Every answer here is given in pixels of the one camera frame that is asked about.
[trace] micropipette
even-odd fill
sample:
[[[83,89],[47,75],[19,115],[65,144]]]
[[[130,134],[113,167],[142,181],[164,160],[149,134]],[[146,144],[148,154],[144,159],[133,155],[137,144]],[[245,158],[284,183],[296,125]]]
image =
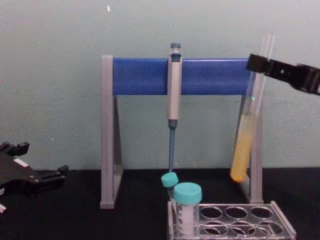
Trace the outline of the micropipette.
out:
[[[169,172],[174,168],[175,155],[175,131],[178,125],[180,98],[181,98],[181,77],[182,77],[182,57],[179,53],[180,43],[171,43],[172,52],[168,58],[168,105],[167,117],[170,129],[169,138]]]

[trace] white label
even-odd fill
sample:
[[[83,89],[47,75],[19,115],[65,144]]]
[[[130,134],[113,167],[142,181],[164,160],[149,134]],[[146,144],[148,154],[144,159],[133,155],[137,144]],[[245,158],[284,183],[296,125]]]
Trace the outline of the white label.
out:
[[[15,161],[17,164],[20,164],[24,168],[29,166],[28,164],[26,164],[24,161],[20,160],[19,158],[16,158],[13,161]]]
[[[194,234],[194,206],[177,203],[177,224],[179,232],[184,235]]]
[[[7,208],[0,204],[0,214],[2,214]]]

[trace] teal wall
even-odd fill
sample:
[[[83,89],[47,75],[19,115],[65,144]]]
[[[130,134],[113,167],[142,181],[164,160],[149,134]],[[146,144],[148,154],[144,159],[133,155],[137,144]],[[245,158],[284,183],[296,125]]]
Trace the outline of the teal wall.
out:
[[[0,141],[29,141],[37,169],[100,167],[101,55],[247,57],[276,34],[273,57],[320,67],[315,0],[0,1]],[[320,97],[267,80],[266,167],[320,166]],[[239,96],[184,96],[176,167],[229,167]],[[166,168],[165,96],[123,96],[124,166]]]

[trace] blue pipette stand bar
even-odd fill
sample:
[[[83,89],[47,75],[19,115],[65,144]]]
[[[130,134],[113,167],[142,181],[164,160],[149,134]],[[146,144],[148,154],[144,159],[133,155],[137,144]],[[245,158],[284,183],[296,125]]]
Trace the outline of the blue pipette stand bar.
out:
[[[182,61],[182,95],[245,95],[250,72],[247,58],[186,58]],[[167,58],[113,58],[102,56],[101,64],[101,203],[113,209],[123,167],[117,96],[166,95]],[[260,170],[242,184],[251,203],[262,202]]]

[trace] white sticker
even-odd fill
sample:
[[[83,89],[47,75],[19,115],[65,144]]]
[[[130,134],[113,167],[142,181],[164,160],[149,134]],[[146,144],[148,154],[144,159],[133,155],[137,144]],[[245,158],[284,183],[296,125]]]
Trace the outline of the white sticker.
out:
[[[0,214],[2,214],[7,208],[0,204]]]
[[[15,161],[17,164],[20,164],[24,168],[29,166],[28,164],[26,164],[24,161],[20,160],[19,158],[16,158],[13,161]]]

